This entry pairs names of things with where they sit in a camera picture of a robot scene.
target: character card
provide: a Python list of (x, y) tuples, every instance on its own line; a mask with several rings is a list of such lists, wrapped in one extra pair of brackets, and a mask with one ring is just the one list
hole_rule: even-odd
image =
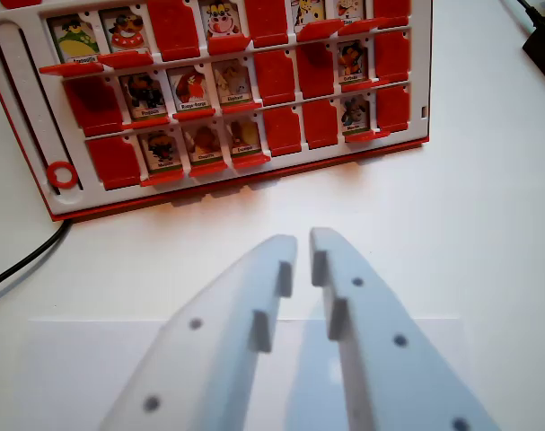
[(132, 13), (129, 7), (107, 9), (101, 11), (100, 15), (110, 52), (125, 49), (148, 51), (148, 38), (140, 15)]
[(165, 132), (157, 131), (138, 135), (150, 173), (160, 173), (182, 168), (176, 140)]
[(194, 66), (167, 71), (176, 110), (202, 110), (210, 107), (207, 80)]
[(248, 69), (240, 61), (226, 60), (212, 64), (215, 71), (216, 89), (222, 106), (244, 103), (252, 100), (251, 82)]
[(359, 40), (338, 44), (338, 81), (342, 85), (366, 79), (365, 57), (365, 49)]
[(61, 63), (91, 63), (100, 53), (91, 24), (77, 14), (47, 19)]
[(207, 39), (242, 32), (236, 4), (225, 0), (200, 0), (199, 4)]
[(256, 154), (262, 151), (258, 125), (249, 119), (239, 119), (230, 123), (233, 143), (230, 147), (230, 156)]
[(121, 76), (120, 85), (134, 121), (166, 115), (161, 85), (149, 74)]
[(199, 166), (223, 160), (218, 134), (208, 126), (183, 130), (190, 164)]
[(336, 18), (348, 25), (364, 19), (364, 0), (338, 0), (336, 2)]
[(342, 99), (342, 134), (353, 135), (370, 129), (368, 104), (361, 96)]
[(324, 0), (292, 0), (292, 21), (295, 33), (310, 22), (324, 19)]

